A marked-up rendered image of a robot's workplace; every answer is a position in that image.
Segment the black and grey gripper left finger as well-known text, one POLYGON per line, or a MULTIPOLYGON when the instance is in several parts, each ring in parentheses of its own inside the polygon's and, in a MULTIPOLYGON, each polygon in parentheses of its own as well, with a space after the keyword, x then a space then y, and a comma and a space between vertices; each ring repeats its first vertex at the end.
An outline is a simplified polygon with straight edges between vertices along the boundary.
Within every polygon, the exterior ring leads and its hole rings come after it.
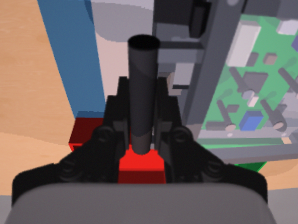
POLYGON ((11 209, 22 194, 39 186, 80 182, 118 183, 120 159, 129 150, 130 125, 129 78, 119 76, 117 95, 107 96, 103 123, 93 130, 91 139, 59 163, 18 173, 12 181, 11 209))

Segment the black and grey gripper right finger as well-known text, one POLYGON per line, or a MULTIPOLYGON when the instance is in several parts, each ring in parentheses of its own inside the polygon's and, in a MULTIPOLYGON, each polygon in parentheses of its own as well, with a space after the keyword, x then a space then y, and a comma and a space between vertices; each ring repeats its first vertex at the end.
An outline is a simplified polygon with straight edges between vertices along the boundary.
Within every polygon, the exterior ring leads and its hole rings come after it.
POLYGON ((182 126, 178 99, 169 96, 166 77, 157 79, 153 131, 154 150, 164 160, 166 184, 241 185, 261 195, 268 205, 267 180, 261 173, 224 164, 194 140, 189 128, 182 126))

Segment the red open bin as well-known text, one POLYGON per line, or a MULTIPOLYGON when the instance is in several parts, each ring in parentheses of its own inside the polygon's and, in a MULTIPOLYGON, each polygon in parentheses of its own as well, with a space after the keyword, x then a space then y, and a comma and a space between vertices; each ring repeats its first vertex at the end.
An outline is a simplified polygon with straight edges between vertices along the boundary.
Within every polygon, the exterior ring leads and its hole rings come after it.
MULTIPOLYGON (((93 130, 102 125, 102 121, 103 118, 76 117, 68 143, 71 150, 90 140, 93 130)), ((118 184, 166 184, 164 160, 154 149, 146 155, 137 155, 129 147, 120 159, 118 184)))

